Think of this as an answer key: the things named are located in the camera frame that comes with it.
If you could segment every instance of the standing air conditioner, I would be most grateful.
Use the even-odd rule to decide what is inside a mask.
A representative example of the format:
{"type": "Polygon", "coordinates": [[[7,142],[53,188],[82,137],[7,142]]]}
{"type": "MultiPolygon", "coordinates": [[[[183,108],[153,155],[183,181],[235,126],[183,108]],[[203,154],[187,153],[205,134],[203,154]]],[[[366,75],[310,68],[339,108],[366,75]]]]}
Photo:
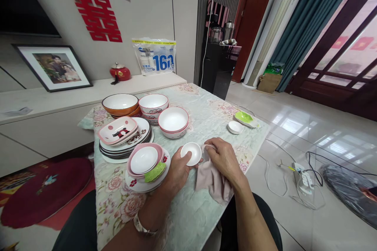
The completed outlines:
{"type": "Polygon", "coordinates": [[[242,85],[257,88],[299,0],[274,0],[242,85]]]}

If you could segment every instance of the wristwatch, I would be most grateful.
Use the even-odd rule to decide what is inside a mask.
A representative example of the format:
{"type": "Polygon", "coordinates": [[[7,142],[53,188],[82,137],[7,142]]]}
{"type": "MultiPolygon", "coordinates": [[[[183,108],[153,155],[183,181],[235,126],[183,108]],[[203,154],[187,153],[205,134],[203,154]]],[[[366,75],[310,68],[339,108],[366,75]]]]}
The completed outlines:
{"type": "Polygon", "coordinates": [[[141,225],[141,222],[139,220],[139,212],[137,212],[136,215],[134,216],[134,226],[139,233],[143,233],[148,236],[153,236],[157,233],[157,231],[155,232],[150,231],[149,229],[146,229],[145,227],[141,225]]]}

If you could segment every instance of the tiled floor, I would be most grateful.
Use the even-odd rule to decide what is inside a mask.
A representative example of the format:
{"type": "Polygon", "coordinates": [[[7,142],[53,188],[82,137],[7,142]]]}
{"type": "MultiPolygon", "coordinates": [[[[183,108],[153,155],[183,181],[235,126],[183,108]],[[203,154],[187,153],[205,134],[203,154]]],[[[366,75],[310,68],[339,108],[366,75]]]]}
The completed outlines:
{"type": "MultiPolygon", "coordinates": [[[[264,94],[232,83],[226,100],[271,127],[266,139],[283,147],[300,164],[309,168],[305,152],[311,151],[358,172],[377,174],[377,123],[341,112],[287,93],[264,94]]],[[[377,230],[353,214],[324,185],[316,187],[307,200],[319,210],[311,210],[294,201],[297,196],[292,171],[277,164],[290,165],[292,159],[275,144],[265,141],[259,154],[269,161],[269,186],[265,181],[267,163],[257,156],[247,172],[250,187],[271,207],[282,235],[284,250],[376,250],[377,230]]],[[[330,163],[324,158],[311,160],[318,170],[330,163]]],[[[215,230],[207,250],[218,250],[220,233],[215,230]]]]}

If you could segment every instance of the black pants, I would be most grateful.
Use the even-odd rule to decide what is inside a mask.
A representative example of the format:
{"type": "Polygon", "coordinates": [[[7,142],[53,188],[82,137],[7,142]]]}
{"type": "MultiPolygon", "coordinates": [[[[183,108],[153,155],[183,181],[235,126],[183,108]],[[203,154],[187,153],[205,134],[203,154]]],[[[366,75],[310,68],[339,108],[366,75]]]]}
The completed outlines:
{"type": "MultiPolygon", "coordinates": [[[[254,194],[255,201],[275,240],[279,251],[283,250],[282,239],[274,215],[266,202],[254,194]]],[[[221,225],[220,251],[237,251],[237,214],[236,201],[230,201],[223,216],[221,225]]],[[[89,192],[73,209],[70,217],[56,239],[53,251],[91,251],[97,250],[97,228],[95,211],[95,190],[89,192]]]]}

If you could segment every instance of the curtain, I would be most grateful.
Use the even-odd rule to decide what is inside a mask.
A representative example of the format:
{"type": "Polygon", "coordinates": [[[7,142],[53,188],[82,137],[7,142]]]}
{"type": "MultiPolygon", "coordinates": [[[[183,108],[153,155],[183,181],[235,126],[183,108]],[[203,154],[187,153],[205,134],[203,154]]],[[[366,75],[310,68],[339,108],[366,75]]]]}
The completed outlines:
{"type": "Polygon", "coordinates": [[[300,0],[270,59],[284,63],[282,80],[277,87],[283,92],[298,65],[309,52],[342,0],[300,0]]]}

